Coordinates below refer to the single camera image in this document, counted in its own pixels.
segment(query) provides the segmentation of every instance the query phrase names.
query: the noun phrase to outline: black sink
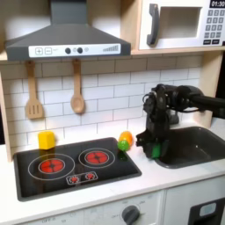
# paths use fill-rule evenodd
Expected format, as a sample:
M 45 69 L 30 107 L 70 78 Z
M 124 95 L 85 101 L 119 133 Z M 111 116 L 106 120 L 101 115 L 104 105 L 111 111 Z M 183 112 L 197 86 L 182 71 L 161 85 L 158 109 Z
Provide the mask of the black sink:
M 225 158 L 225 141 L 202 127 L 170 131 L 170 146 L 156 162 L 169 169 L 207 163 Z

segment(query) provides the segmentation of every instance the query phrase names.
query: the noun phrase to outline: red burner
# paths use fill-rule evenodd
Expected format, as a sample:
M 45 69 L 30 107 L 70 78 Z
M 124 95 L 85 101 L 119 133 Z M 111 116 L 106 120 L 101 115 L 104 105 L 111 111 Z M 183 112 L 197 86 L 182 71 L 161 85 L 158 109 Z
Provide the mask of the red burner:
M 59 159 L 49 159 L 40 164 L 40 171 L 45 173 L 55 173 L 62 171 L 64 162 Z
M 109 160 L 109 156 L 102 151 L 92 151 L 86 155 L 88 163 L 103 164 Z

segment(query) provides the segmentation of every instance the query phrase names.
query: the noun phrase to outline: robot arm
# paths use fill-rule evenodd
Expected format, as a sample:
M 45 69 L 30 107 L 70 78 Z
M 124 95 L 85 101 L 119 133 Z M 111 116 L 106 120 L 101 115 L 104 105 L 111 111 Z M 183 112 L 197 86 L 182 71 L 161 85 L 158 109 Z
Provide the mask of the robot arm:
M 147 113 L 146 130 L 137 135 L 136 145 L 143 146 L 149 158 L 165 155 L 170 142 L 170 125 L 178 123 L 177 112 L 209 110 L 218 112 L 225 119 L 225 100 L 205 97 L 196 87 L 159 84 L 144 98 L 143 109 Z M 170 110 L 174 110 L 176 114 L 171 116 Z

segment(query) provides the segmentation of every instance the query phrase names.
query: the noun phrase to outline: white subway tile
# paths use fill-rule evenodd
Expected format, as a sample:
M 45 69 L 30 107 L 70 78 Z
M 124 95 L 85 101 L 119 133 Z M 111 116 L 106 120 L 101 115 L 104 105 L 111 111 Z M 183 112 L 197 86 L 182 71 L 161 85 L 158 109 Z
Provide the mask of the white subway tile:
M 84 113 L 97 111 L 97 102 L 98 102 L 97 100 L 84 101 L 84 103 L 85 103 Z M 70 102 L 63 103 L 63 111 L 64 111 L 64 115 L 74 114 L 74 111 L 71 108 Z
M 81 61 L 97 61 L 98 58 L 97 57 L 85 57 L 85 58 L 81 58 Z
M 63 140 L 64 139 L 64 131 L 63 128 L 59 128 L 59 129 L 51 129 L 51 131 L 54 133 L 54 140 L 56 142 Z M 36 144 L 39 142 L 39 134 L 40 131 L 38 132 L 31 132 L 28 133 L 28 144 Z
M 106 74 L 114 72 L 114 61 L 82 62 L 82 74 Z
M 0 61 L 0 65 L 20 64 L 20 61 Z
M 99 60 L 128 60 L 131 59 L 131 55 L 128 56 L 101 56 Z
M 175 86 L 179 86 L 179 85 L 190 85 L 190 86 L 194 86 L 194 87 L 199 87 L 199 79 L 190 79 L 190 80 L 183 80 L 183 81 L 174 81 L 174 85 Z
M 138 55 L 133 55 L 133 59 L 143 59 L 143 58 L 157 58 L 157 57 L 162 57 L 162 54 L 138 54 Z
M 25 108 L 6 109 L 7 121 L 25 120 Z
M 185 80 L 188 69 L 166 69 L 161 71 L 161 81 Z
M 44 119 L 8 122 L 9 134 L 21 134 L 46 129 Z
M 182 115 L 182 122 L 192 121 L 194 117 L 194 113 L 183 113 Z
M 154 83 L 146 83 L 145 84 L 145 93 L 150 93 L 152 88 L 156 88 L 157 85 L 160 84 L 160 82 L 154 82 Z M 163 81 L 161 82 L 161 84 L 165 84 L 165 85 L 173 85 L 172 81 Z
M 62 104 L 44 105 L 45 117 L 63 115 Z
M 98 123 L 98 134 L 115 134 L 127 130 L 127 120 Z
M 74 77 L 65 76 L 62 78 L 63 89 L 74 89 Z M 82 75 L 81 85 L 83 88 L 97 87 L 98 75 Z
M 3 80 L 12 80 L 27 78 L 25 64 L 0 65 L 1 76 Z M 41 65 L 35 65 L 35 77 L 42 77 Z
M 189 68 L 188 79 L 200 78 L 201 68 Z
M 45 91 L 45 104 L 70 102 L 73 95 L 73 90 Z
M 176 62 L 176 57 L 148 58 L 147 70 L 174 69 Z
M 113 112 L 113 120 L 125 120 L 131 118 L 141 117 L 143 114 L 142 107 L 116 109 Z
M 28 92 L 28 80 L 23 80 L 24 92 Z M 36 79 L 37 91 L 54 91 L 62 88 L 61 77 L 44 77 Z
M 27 145 L 26 134 L 14 134 L 9 135 L 11 147 L 25 146 Z
M 169 53 L 163 54 L 163 57 L 181 57 L 181 56 L 190 56 L 192 53 Z
M 98 86 L 111 86 L 130 83 L 130 73 L 98 75 Z
M 113 120 L 113 111 L 88 112 L 82 115 L 83 124 L 100 123 Z
M 72 76 L 73 65 L 71 62 L 43 63 L 43 76 Z
M 115 86 L 115 97 L 141 95 L 144 93 L 144 84 L 128 84 Z
M 14 94 L 23 92 L 22 80 L 3 80 L 4 94 Z
M 78 127 L 66 127 L 65 139 L 76 139 L 81 136 L 97 134 L 97 124 L 78 126 Z
M 117 60 L 117 73 L 146 70 L 147 59 Z
M 47 59 L 47 60 L 35 60 L 36 63 L 50 63 L 50 62 L 61 62 L 61 59 Z
M 112 98 L 113 87 L 83 88 L 82 94 L 85 100 Z
M 128 130 L 133 131 L 133 134 L 139 134 L 146 129 L 146 117 L 128 120 Z
M 43 92 L 38 92 L 37 98 L 42 104 L 44 104 Z M 25 106 L 28 100 L 28 93 L 4 95 L 4 103 L 6 108 Z
M 128 108 L 129 98 L 107 98 L 98 101 L 98 110 L 122 109 Z
M 178 57 L 177 68 L 201 67 L 202 56 Z
M 55 116 L 46 118 L 46 128 L 54 129 L 61 127 L 72 127 L 81 124 L 80 115 Z
M 97 57 L 85 57 L 81 58 L 80 61 L 96 61 L 98 58 Z M 71 57 L 63 57 L 62 62 L 72 62 L 73 58 Z
M 131 83 L 157 82 L 160 79 L 160 70 L 132 72 Z
M 129 107 L 137 107 L 143 105 L 143 99 L 144 95 L 137 95 L 137 96 L 131 96 L 129 98 Z

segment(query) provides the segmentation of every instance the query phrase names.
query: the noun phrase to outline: microwave handle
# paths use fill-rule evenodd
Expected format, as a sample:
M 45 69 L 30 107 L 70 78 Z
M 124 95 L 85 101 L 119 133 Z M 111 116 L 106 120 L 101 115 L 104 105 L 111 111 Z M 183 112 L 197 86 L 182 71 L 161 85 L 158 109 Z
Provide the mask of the microwave handle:
M 155 45 L 159 33 L 159 10 L 157 4 L 150 4 L 149 13 L 152 16 L 151 34 L 147 36 L 147 44 Z

